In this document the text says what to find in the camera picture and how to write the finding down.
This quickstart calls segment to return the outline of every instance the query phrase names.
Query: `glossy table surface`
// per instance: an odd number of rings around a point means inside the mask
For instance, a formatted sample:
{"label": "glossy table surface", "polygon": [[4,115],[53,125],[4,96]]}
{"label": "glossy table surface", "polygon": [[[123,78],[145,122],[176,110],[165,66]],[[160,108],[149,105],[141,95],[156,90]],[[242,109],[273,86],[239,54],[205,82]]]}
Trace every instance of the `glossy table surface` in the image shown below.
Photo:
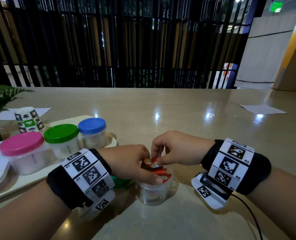
{"label": "glossy table surface", "polygon": [[[296,93],[251,89],[33,88],[9,108],[49,108],[44,123],[81,115],[102,117],[119,145],[144,144],[168,130],[210,139],[233,138],[264,154],[272,165],[296,175]],[[240,106],[267,104],[287,114],[256,115]],[[0,121],[2,133],[17,129]],[[145,206],[135,187],[116,191],[116,198],[91,222],[75,210],[53,239],[259,239],[246,207],[235,198],[219,211],[210,209],[190,180],[200,166],[174,165],[176,183],[159,206]],[[289,239],[245,197],[264,238]],[[0,205],[6,204],[11,197]]]}

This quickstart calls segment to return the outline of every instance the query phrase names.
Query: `paper cup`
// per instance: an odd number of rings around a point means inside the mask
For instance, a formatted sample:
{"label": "paper cup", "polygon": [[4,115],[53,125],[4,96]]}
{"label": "paper cup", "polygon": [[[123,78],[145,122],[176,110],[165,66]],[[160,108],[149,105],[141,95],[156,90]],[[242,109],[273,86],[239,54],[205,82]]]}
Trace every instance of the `paper cup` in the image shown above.
{"label": "paper cup", "polygon": [[14,112],[20,133],[40,132],[45,128],[34,107],[23,107]]}

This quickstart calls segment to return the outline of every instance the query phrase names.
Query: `green lid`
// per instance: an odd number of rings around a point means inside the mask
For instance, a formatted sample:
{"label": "green lid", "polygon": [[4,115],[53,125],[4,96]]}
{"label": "green lid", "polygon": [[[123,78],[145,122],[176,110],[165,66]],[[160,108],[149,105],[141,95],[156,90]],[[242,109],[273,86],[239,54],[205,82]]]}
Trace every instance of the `green lid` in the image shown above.
{"label": "green lid", "polygon": [[47,129],[44,133],[44,138],[50,144],[57,144],[70,141],[78,134],[77,126],[73,124],[60,124]]}
{"label": "green lid", "polygon": [[131,181],[131,179],[122,179],[122,178],[118,178],[115,176],[111,176],[111,178],[112,178],[113,182],[115,183],[115,186],[114,186],[115,189],[125,187]]}

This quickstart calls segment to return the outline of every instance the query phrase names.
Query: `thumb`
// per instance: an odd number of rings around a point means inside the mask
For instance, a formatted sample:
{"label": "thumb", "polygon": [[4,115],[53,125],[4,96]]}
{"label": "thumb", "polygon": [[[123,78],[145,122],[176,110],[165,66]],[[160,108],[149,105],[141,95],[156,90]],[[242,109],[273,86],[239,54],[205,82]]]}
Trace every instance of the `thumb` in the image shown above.
{"label": "thumb", "polygon": [[157,164],[159,166],[161,165],[170,165],[170,164],[175,164],[177,163],[175,158],[173,157],[173,152],[169,152],[168,154],[158,157]]}
{"label": "thumb", "polygon": [[149,172],[143,168],[138,167],[136,179],[148,184],[162,184],[162,178],[157,174]]}

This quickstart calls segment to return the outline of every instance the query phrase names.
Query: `green foliage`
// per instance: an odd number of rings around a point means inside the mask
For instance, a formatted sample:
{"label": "green foliage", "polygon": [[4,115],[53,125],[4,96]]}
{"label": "green foliage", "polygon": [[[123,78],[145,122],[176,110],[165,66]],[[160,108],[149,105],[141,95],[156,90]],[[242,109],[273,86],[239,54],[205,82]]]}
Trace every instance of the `green foliage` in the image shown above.
{"label": "green foliage", "polygon": [[5,108],[7,103],[14,101],[16,99],[21,99],[21,97],[16,97],[16,95],[21,92],[34,91],[25,88],[14,88],[8,87],[6,85],[0,85],[0,112],[8,110]]}

